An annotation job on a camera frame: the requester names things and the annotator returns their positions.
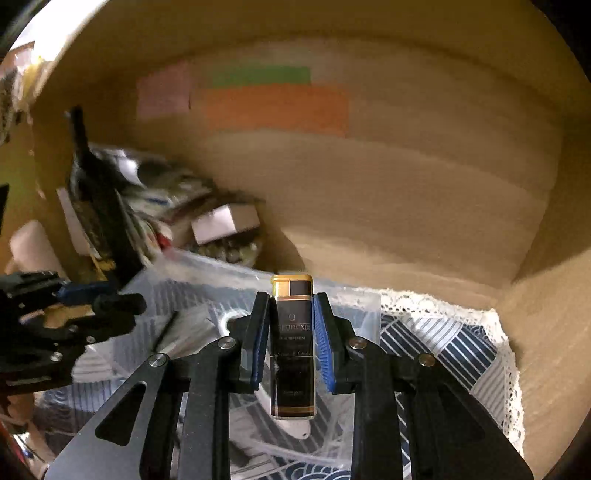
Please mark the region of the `black gold lighter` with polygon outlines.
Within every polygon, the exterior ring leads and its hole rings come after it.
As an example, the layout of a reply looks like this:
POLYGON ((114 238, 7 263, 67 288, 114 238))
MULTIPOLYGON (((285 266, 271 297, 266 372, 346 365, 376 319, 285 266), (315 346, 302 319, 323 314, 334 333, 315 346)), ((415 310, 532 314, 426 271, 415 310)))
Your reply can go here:
POLYGON ((270 412, 282 420, 315 416, 314 280, 308 274, 275 275, 270 321, 270 412))

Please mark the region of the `white paper roll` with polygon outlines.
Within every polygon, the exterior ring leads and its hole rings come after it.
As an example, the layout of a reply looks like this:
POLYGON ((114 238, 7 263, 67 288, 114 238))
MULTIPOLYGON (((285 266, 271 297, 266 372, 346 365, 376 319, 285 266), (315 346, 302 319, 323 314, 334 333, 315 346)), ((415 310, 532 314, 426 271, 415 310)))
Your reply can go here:
POLYGON ((45 229, 38 220, 31 220, 19 228, 9 240, 9 249, 11 260, 8 272, 50 271, 67 279, 45 229))

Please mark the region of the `white bottle opener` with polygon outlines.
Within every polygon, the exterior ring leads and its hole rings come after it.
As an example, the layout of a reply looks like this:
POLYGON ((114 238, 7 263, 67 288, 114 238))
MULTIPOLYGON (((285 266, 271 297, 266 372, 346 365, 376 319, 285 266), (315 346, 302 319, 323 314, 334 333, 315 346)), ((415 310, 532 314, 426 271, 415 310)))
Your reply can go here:
POLYGON ((270 395, 266 393, 266 390, 263 387, 259 387, 256 390, 256 398, 259 400, 259 404, 263 407, 264 412, 266 412, 267 416, 273 420, 273 423, 276 424, 280 430, 283 430, 284 433, 290 435, 290 437, 297 439, 297 440, 305 440, 308 439, 311 435, 311 425, 308 419, 279 419, 273 417, 270 412, 270 395))

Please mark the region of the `dark wine bottle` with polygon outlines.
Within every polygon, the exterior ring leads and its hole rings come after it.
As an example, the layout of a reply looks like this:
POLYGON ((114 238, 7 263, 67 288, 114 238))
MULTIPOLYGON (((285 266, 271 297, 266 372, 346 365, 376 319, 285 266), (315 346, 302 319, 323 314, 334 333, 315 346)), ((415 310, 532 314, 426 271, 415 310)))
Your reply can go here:
POLYGON ((95 265, 120 290, 142 269, 142 263, 128 236, 112 169, 90 149, 82 108, 71 108, 69 119, 74 143, 70 199, 95 265))

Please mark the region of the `small white cardboard box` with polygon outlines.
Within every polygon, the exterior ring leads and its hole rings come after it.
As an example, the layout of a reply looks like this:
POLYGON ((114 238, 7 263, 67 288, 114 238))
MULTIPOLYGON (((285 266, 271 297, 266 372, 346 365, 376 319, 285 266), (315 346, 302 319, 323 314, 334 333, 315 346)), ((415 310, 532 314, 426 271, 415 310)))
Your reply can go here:
POLYGON ((191 223, 197 245, 204 245, 260 226, 256 206, 232 203, 219 206, 191 223))

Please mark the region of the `stack of papers and books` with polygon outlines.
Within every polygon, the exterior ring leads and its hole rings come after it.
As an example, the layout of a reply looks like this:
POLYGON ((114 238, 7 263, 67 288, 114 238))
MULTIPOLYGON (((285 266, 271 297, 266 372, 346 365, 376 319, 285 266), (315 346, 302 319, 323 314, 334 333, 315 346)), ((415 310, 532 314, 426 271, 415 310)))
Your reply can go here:
POLYGON ((204 245, 195 243, 191 227, 197 217, 225 204, 256 206, 252 197, 222 189, 160 155, 96 143, 90 149, 112 169, 130 240, 144 265, 169 248, 239 266, 256 264, 263 248, 260 226, 204 245))

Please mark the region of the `blue white patterned cloth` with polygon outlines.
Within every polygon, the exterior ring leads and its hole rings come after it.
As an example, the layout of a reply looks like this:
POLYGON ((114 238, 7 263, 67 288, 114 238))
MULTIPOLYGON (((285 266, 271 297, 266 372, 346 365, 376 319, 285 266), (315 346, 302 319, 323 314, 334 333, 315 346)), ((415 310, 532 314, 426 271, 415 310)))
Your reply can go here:
MULTIPOLYGON (((197 354, 155 354, 50 464, 50 479, 226 479, 228 334, 197 354)), ((349 339, 355 416, 353 479, 528 479, 495 420, 430 353, 399 357, 349 339)))

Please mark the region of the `pink sticky note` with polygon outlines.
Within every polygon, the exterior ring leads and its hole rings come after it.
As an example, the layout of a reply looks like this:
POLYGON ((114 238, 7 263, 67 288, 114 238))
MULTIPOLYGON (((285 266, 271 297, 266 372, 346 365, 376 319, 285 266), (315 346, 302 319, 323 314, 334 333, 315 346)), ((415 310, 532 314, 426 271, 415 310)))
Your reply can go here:
POLYGON ((136 116, 139 120, 183 114, 190 111, 192 80, 190 65, 168 65, 136 82, 136 116))

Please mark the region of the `orange sticky note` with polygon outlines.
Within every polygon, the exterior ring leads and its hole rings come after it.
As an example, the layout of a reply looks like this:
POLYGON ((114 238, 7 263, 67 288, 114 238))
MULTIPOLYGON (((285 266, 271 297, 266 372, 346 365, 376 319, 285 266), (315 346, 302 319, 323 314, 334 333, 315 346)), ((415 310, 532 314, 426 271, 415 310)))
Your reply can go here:
POLYGON ((204 89, 199 108, 210 132, 277 130, 345 137, 349 96, 311 84, 204 89))

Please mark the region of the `green sticky note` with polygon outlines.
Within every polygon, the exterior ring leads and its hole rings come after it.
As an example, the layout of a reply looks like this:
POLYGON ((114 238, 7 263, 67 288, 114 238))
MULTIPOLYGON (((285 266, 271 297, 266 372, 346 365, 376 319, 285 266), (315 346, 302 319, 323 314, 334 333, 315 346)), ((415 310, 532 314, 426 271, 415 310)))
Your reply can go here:
POLYGON ((207 79, 211 88, 233 88, 274 84, 308 85, 311 70, 301 66, 242 64, 212 71, 207 79))

